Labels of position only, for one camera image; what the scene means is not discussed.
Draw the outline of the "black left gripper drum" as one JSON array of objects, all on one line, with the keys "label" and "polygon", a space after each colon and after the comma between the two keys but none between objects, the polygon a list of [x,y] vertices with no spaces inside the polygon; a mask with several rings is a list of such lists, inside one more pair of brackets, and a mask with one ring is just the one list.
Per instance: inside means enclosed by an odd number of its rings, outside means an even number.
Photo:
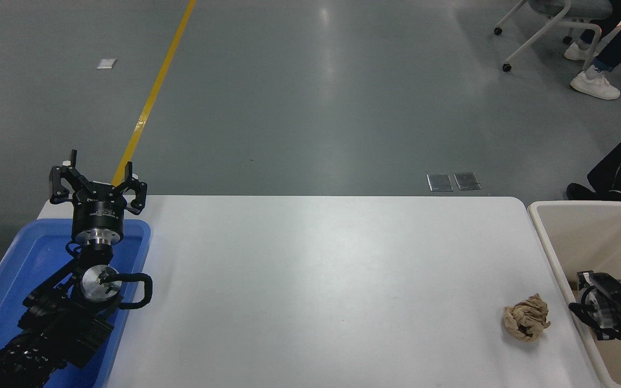
[{"label": "black left gripper drum", "polygon": [[112,185],[92,185],[72,194],[72,233],[105,229],[123,234],[126,200]]}]

